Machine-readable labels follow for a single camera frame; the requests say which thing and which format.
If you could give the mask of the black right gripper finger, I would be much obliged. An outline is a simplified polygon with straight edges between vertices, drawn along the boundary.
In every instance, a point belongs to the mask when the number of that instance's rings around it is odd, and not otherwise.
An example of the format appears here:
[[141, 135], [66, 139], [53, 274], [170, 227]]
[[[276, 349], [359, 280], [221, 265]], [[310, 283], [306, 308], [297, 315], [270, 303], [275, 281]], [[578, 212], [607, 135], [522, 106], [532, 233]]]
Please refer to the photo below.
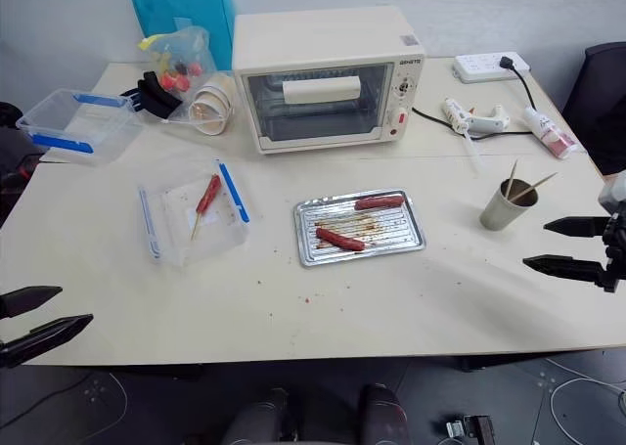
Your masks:
[[594, 238], [602, 236], [608, 217], [567, 216], [544, 225], [544, 229], [569, 237]]
[[522, 263], [548, 276], [594, 283], [596, 286], [604, 284], [604, 268], [597, 261], [546, 254], [523, 258]]

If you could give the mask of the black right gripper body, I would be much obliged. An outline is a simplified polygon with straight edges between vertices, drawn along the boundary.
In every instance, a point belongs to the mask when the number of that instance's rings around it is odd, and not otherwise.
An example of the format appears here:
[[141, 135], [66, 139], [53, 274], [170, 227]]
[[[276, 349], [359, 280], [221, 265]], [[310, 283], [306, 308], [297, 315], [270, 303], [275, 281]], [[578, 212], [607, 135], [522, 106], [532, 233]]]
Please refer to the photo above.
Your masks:
[[604, 290], [615, 292], [618, 282], [625, 280], [625, 213], [616, 212], [604, 229], [603, 242], [607, 264], [604, 273]]

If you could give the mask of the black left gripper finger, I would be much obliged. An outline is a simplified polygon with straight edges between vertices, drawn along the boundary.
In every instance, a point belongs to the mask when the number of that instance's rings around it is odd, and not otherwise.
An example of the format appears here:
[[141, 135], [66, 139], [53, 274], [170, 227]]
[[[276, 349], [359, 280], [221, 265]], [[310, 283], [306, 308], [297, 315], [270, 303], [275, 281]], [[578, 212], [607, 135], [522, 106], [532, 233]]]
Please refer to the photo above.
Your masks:
[[1, 344], [1, 367], [14, 368], [61, 346], [79, 335], [94, 319], [92, 314], [63, 317]]
[[34, 310], [62, 291], [57, 286], [29, 286], [4, 293], [0, 296], [0, 319]]

